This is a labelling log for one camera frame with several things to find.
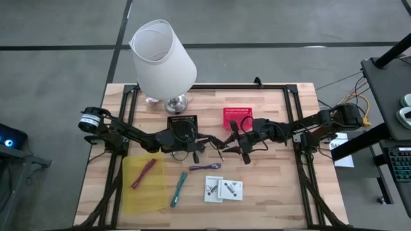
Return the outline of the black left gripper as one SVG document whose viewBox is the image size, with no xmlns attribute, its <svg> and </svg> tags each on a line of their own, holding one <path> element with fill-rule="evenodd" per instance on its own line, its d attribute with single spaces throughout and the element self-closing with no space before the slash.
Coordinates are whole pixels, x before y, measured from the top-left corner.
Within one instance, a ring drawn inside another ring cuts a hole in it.
<svg viewBox="0 0 411 231">
<path fill-rule="evenodd" d="M 160 150 L 163 153 L 171 153 L 172 157 L 175 160 L 183 161 L 183 159 L 177 159 L 174 157 L 174 153 L 178 151 L 185 151 L 187 154 L 192 153 L 193 155 L 193 162 L 198 164 L 199 157 L 198 152 L 204 151 L 204 145 L 196 143 L 197 139 L 197 130 L 195 128 L 190 128 L 188 132 L 184 132 L 184 135 L 181 137 L 178 135 L 176 130 L 174 129 L 167 129 L 159 132 L 159 144 Z M 221 144 L 222 141 L 216 138 L 213 135 L 200 135 L 200 142 L 208 143 L 213 149 L 215 150 L 222 150 L 224 146 L 218 146 L 215 144 Z"/>
</svg>

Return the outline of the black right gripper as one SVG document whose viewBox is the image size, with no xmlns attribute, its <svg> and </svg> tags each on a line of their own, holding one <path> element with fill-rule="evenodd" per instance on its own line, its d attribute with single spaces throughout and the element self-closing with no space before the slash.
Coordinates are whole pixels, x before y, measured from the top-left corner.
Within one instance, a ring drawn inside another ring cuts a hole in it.
<svg viewBox="0 0 411 231">
<path fill-rule="evenodd" d="M 252 152 L 268 151 L 268 146 L 264 138 L 262 138 L 260 133 L 251 131 L 251 132 L 245 132 L 244 134 L 240 135 L 239 127 L 236 121 L 231 121 L 230 126 L 233 131 L 233 134 L 231 134 L 226 139 L 226 143 L 229 144 L 229 143 L 236 141 L 238 145 L 225 148 L 223 150 L 224 153 L 237 153 L 242 157 L 244 164 L 250 164 L 251 163 L 250 154 Z M 259 142 L 263 143 L 264 148 L 254 149 L 253 146 Z"/>
</svg>

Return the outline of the white card reader box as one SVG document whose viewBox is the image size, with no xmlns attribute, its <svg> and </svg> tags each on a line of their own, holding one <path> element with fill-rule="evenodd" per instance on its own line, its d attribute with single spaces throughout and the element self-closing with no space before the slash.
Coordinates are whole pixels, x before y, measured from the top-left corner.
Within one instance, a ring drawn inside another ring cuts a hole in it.
<svg viewBox="0 0 411 231">
<path fill-rule="evenodd" d="M 223 200 L 243 200 L 243 182 L 233 180 L 219 180 L 217 198 Z"/>
<path fill-rule="evenodd" d="M 222 176 L 205 177 L 204 201 L 207 203 L 222 203 L 223 200 L 218 197 L 218 182 L 223 180 Z"/>
</svg>

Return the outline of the yellow translucent plastic bin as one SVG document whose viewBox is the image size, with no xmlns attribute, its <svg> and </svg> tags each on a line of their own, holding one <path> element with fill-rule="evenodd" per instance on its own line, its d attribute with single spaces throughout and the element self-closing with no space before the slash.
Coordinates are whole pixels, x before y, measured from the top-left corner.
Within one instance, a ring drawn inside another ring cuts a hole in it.
<svg viewBox="0 0 411 231">
<path fill-rule="evenodd" d="M 126 157 L 122 166 L 125 214 L 134 215 L 167 206 L 162 153 Z"/>
</svg>

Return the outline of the red plastic slotted basket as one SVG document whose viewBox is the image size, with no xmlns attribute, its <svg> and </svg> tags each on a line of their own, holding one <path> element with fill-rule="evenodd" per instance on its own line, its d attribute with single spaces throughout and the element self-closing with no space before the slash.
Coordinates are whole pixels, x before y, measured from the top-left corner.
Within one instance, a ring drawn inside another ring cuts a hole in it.
<svg viewBox="0 0 411 231">
<path fill-rule="evenodd" d="M 240 126 L 241 121 L 247 116 L 252 117 L 252 109 L 249 107 L 225 107 L 223 108 L 223 127 L 226 130 L 231 130 L 231 121 L 236 121 Z M 248 118 L 243 122 L 243 129 L 250 128 L 252 128 L 252 119 Z"/>
</svg>

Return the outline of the black plastic slotted basket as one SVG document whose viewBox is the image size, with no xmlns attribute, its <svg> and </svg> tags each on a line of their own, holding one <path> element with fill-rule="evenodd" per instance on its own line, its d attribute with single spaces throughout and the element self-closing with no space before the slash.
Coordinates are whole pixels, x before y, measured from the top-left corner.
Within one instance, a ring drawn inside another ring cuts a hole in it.
<svg viewBox="0 0 411 231">
<path fill-rule="evenodd" d="M 180 139 L 194 138 L 198 131 L 197 116 L 180 115 L 168 117 L 167 128 L 172 129 Z"/>
</svg>

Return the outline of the white shade silver table lamp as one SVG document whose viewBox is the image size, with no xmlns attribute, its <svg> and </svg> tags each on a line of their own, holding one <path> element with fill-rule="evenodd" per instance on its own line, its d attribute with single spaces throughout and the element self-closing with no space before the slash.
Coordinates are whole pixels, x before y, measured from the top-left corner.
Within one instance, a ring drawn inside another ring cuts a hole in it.
<svg viewBox="0 0 411 231">
<path fill-rule="evenodd" d="M 197 78 L 197 67 L 169 22 L 157 19 L 141 26 L 129 42 L 142 92 L 164 102 L 170 114 L 188 107 L 186 92 Z"/>
</svg>

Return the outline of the white printed paper sheet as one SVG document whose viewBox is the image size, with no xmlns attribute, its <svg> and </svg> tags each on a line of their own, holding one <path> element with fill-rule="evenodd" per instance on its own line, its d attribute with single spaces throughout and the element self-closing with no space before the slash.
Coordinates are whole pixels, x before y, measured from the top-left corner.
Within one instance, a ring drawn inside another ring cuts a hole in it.
<svg viewBox="0 0 411 231">
<path fill-rule="evenodd" d="M 330 150 L 337 148 L 338 146 L 340 146 L 341 144 L 349 140 L 346 133 L 336 133 L 336 135 L 337 137 L 330 140 L 329 142 Z M 334 161 L 334 166 L 335 167 L 354 167 L 353 158 L 351 155 L 349 155 L 340 160 L 336 160 Z"/>
</svg>

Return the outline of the dark grey side desk top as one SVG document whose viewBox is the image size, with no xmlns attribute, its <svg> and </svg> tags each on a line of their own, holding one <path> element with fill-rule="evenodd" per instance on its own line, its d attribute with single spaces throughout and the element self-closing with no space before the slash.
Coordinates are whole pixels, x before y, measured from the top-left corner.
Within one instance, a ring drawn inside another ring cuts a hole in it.
<svg viewBox="0 0 411 231">
<path fill-rule="evenodd" d="M 361 66 L 391 137 L 397 141 L 411 140 L 411 129 L 396 118 L 400 100 L 411 94 L 411 65 L 395 59 L 383 69 L 377 68 L 372 60 L 362 60 Z"/>
</svg>

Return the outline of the black backlit keyboard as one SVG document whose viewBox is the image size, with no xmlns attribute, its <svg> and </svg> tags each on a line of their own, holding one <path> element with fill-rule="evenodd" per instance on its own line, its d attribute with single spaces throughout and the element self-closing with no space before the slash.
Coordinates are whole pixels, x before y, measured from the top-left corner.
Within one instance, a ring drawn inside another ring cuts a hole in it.
<svg viewBox="0 0 411 231">
<path fill-rule="evenodd" d="M 387 153 L 387 165 L 394 181 L 411 183 L 411 147 L 389 148 Z"/>
</svg>

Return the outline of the large white grey device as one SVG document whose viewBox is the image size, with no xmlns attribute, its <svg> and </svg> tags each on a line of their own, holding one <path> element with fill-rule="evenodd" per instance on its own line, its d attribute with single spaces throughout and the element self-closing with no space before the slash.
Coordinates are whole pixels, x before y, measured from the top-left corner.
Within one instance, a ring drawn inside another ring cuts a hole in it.
<svg viewBox="0 0 411 231">
<path fill-rule="evenodd" d="M 411 130 L 411 107 L 403 107 L 396 112 L 397 120 L 407 129 Z"/>
</svg>

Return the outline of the black diagonal pole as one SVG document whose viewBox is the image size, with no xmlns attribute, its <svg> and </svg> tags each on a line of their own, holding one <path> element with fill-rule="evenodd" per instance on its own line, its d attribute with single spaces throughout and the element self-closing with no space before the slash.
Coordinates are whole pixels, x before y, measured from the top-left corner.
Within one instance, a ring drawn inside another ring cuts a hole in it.
<svg viewBox="0 0 411 231">
<path fill-rule="evenodd" d="M 397 58 L 402 52 L 406 51 L 411 47 L 411 33 L 400 40 L 392 48 L 390 48 L 385 54 L 373 61 L 373 64 L 379 68 L 383 69 L 387 64 L 389 64 L 393 59 Z"/>
</svg>

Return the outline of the dark metal cart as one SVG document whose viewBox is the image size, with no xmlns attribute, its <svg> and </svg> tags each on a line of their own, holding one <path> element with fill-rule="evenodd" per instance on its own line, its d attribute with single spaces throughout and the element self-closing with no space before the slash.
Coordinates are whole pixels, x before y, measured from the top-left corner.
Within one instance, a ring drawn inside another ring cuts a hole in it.
<svg viewBox="0 0 411 231">
<path fill-rule="evenodd" d="M 19 197 L 32 176 L 32 164 L 47 168 L 51 160 L 0 144 L 0 231 L 10 228 Z"/>
</svg>

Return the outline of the black computer with blue light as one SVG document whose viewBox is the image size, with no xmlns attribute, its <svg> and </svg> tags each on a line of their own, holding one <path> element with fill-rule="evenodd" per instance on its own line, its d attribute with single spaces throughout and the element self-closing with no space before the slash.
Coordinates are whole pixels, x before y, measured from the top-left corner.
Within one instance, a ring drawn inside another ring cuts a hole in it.
<svg viewBox="0 0 411 231">
<path fill-rule="evenodd" d="M 7 148 L 21 150 L 28 136 L 25 132 L 0 123 L 0 144 Z"/>
</svg>

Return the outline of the black aluminium table frame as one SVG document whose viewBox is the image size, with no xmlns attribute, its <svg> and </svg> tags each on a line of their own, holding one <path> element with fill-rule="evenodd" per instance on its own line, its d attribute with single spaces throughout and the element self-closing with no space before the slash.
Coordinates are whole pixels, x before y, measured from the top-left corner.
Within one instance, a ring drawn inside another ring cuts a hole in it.
<svg viewBox="0 0 411 231">
<path fill-rule="evenodd" d="M 187 113 L 198 118 L 201 133 L 221 140 L 229 136 L 222 115 L 225 107 L 250 107 L 254 117 L 288 122 L 315 114 L 317 96 L 312 83 L 270 84 L 262 89 L 250 84 L 199 83 L 189 92 Z M 268 151 L 255 151 L 251 163 L 244 164 L 234 153 L 218 154 L 207 147 L 200 154 L 205 166 L 221 162 L 217 170 L 189 172 L 175 207 L 127 215 L 123 212 L 120 192 L 109 200 L 104 221 L 84 225 L 105 191 L 108 176 L 114 176 L 121 164 L 120 156 L 104 153 L 102 144 L 91 150 L 74 226 L 79 230 L 144 229 L 270 229 L 306 228 L 318 223 L 317 211 L 310 195 L 303 196 L 291 145 L 268 143 Z M 206 176 L 222 176 L 243 182 L 242 201 L 206 203 Z"/>
</svg>

